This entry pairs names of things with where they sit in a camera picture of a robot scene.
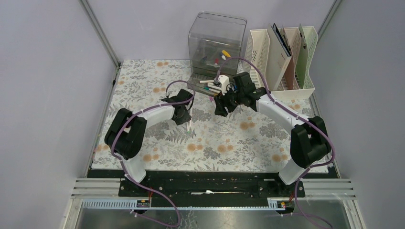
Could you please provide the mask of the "teal cap white marker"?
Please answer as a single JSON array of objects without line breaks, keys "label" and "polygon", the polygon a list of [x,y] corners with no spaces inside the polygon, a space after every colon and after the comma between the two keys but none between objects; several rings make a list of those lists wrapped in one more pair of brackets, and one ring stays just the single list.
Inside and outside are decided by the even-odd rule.
[{"label": "teal cap white marker", "polygon": [[213,88],[209,88],[209,87],[207,87],[207,88],[205,88],[205,91],[208,93],[208,94],[214,94],[214,95],[217,95],[217,94],[219,94],[221,91],[219,91],[219,90],[216,90],[216,89],[213,89]]}]

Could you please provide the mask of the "yellow small bottle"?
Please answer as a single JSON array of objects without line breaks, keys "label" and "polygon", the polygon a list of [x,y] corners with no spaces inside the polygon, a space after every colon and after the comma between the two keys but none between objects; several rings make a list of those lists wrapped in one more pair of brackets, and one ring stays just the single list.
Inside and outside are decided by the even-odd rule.
[{"label": "yellow small bottle", "polygon": [[231,55],[226,51],[226,50],[222,50],[221,53],[227,57],[227,58],[231,58]]}]

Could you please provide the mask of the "clear acrylic drawer organizer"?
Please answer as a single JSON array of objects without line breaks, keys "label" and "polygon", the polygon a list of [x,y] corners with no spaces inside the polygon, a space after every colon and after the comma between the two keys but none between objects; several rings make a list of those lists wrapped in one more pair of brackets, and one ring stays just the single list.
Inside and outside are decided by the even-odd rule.
[{"label": "clear acrylic drawer organizer", "polygon": [[220,54],[226,50],[231,57],[239,57],[247,19],[227,14],[201,11],[197,14],[188,34],[188,48],[191,63],[191,76],[188,82],[197,92],[213,96],[205,91],[207,83],[200,80],[213,80],[223,65],[221,74],[233,78],[238,70],[239,60],[224,61]]}]

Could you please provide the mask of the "beige notebook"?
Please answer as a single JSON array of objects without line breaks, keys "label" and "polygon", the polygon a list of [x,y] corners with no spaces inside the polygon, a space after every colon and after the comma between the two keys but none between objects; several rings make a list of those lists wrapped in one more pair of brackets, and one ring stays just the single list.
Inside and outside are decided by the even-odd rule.
[{"label": "beige notebook", "polygon": [[266,65],[266,82],[269,90],[276,91],[290,62],[291,55],[275,24],[268,25],[267,33],[270,44]]}]

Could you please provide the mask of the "green clipboard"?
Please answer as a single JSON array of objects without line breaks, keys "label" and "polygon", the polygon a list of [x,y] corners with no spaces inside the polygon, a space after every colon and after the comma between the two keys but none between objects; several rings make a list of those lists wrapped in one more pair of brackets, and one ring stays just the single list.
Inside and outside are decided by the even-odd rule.
[{"label": "green clipboard", "polygon": [[318,42],[318,34],[313,26],[298,27],[300,35],[300,49],[296,64],[296,79],[299,89],[304,89],[309,83],[309,68]]}]

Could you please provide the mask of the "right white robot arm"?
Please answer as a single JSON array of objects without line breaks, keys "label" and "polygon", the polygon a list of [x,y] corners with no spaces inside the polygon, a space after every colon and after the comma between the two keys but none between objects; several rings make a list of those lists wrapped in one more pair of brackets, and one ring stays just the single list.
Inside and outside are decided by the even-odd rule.
[{"label": "right white robot arm", "polygon": [[239,105],[251,108],[276,122],[290,134],[290,156],[274,183],[275,193],[285,197],[293,190],[293,183],[316,161],[331,151],[324,121],[319,116],[310,118],[295,112],[274,98],[264,87],[257,88],[247,72],[233,77],[219,75],[214,84],[220,93],[214,97],[215,114],[226,117]]}]

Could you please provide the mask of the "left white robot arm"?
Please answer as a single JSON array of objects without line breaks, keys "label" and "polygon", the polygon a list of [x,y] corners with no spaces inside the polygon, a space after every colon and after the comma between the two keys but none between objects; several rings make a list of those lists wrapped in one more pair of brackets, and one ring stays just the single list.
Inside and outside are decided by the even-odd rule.
[{"label": "left white robot arm", "polygon": [[147,181],[143,180],[146,170],[142,160],[137,159],[146,130],[160,122],[172,120],[182,125],[191,120],[187,106],[193,101],[194,94],[181,89],[177,95],[162,99],[162,103],[133,113],[121,108],[115,115],[104,137],[111,154],[116,157],[131,180],[130,190],[136,196],[148,191]]}]

